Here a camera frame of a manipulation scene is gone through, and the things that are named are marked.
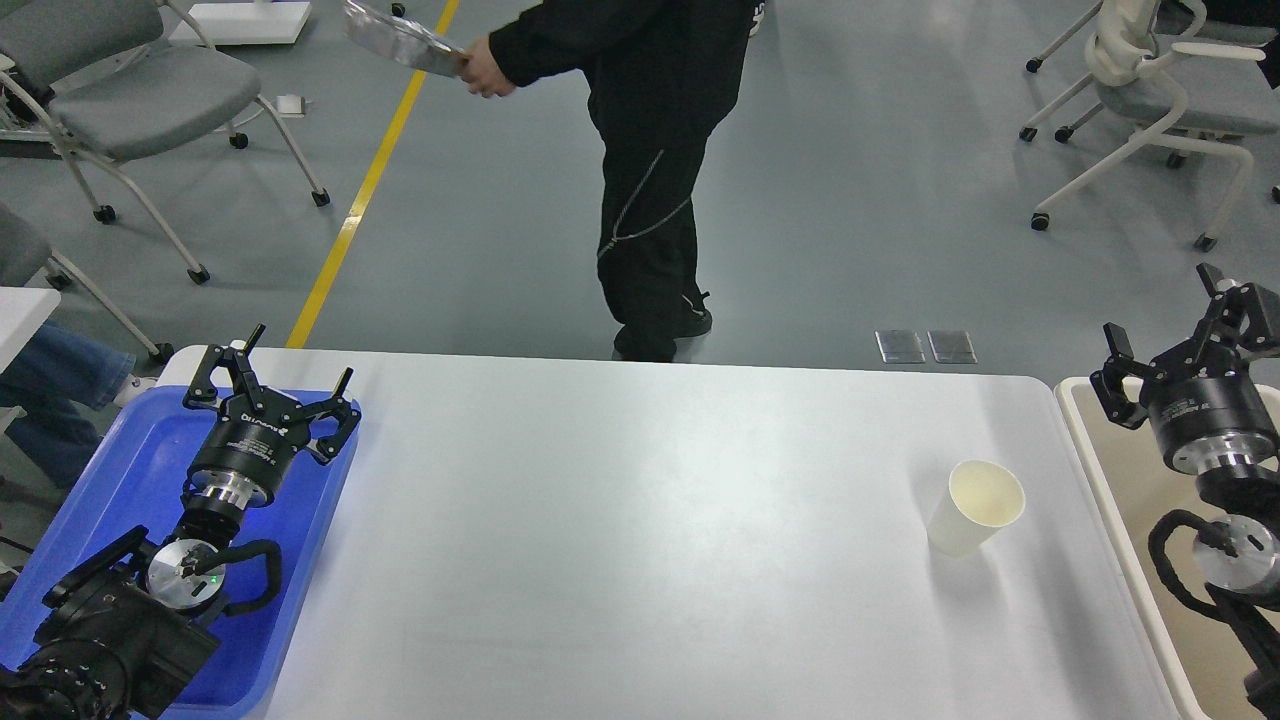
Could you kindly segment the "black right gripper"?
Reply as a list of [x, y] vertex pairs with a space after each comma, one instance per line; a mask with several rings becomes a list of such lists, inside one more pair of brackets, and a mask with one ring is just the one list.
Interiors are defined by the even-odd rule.
[[[1277, 454], [1277, 429], [1247, 361], [1279, 355], [1279, 296], [1228, 278], [1208, 263], [1196, 270], [1210, 296], [1196, 328], [1197, 348], [1208, 345], [1202, 356], [1193, 357], [1192, 345], [1178, 345], [1152, 364], [1140, 363], [1126, 331], [1107, 322], [1108, 356], [1091, 373], [1091, 387], [1112, 424], [1135, 430], [1149, 418], [1162, 460], [1174, 471], [1204, 473], [1226, 456], [1262, 462]], [[1140, 402], [1126, 395], [1126, 378], [1144, 383]]]

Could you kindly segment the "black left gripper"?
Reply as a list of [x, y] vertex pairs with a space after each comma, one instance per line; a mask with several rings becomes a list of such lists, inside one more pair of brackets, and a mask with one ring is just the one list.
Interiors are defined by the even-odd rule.
[[[188, 492], [202, 491], [216, 479], [236, 475], [250, 480], [257, 492], [276, 492], [298, 451], [319, 465], [328, 465], [346, 447], [362, 415], [346, 397], [355, 374], [348, 366], [332, 393], [317, 402], [300, 398], [259, 383], [250, 355], [266, 327], [259, 323], [243, 348], [210, 345], [197, 365], [183, 397], [187, 409], [215, 410], [218, 419], [188, 468]], [[212, 373], [223, 369], [232, 393], [219, 398]], [[315, 436], [314, 421], [333, 419], [329, 436]]]

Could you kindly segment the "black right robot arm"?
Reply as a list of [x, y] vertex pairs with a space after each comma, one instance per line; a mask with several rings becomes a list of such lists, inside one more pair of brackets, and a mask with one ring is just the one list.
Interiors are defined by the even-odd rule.
[[1210, 305], [1194, 332], [1143, 363], [1126, 332], [1108, 323], [1110, 355], [1091, 384], [1105, 416], [1135, 430], [1151, 424], [1164, 464], [1193, 477], [1203, 519], [1166, 512], [1147, 547], [1165, 588], [1187, 609], [1228, 625], [1254, 664], [1245, 696], [1277, 716], [1277, 427], [1251, 379], [1252, 361], [1277, 356], [1277, 296], [1256, 283], [1197, 268]]

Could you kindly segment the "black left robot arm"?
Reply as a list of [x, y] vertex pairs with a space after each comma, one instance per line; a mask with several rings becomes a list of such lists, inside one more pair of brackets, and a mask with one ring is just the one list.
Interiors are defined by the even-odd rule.
[[127, 407], [3, 606], [5, 719], [236, 719], [283, 660], [355, 454], [329, 395], [243, 348]]

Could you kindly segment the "person's hand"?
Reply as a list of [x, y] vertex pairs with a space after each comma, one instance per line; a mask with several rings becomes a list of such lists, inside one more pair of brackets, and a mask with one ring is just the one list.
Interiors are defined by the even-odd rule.
[[489, 35], [476, 38], [468, 46], [466, 55], [460, 78], [471, 95], [493, 99], [508, 97], [517, 91], [517, 85], [507, 77], [494, 58]]

